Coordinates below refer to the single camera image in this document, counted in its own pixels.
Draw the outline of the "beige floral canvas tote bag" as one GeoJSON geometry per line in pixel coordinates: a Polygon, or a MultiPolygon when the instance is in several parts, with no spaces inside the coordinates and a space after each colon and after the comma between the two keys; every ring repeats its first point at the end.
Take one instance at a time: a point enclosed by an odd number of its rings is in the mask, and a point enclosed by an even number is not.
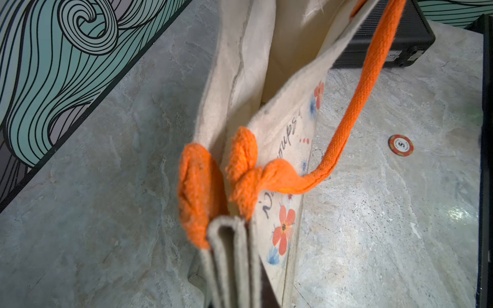
{"type": "Polygon", "coordinates": [[[309,169],[325,78],[375,1],[221,1],[213,65],[178,206],[199,263],[205,307],[287,307],[304,194],[329,178],[383,68],[404,1],[389,1],[358,86],[326,152],[309,169]]]}

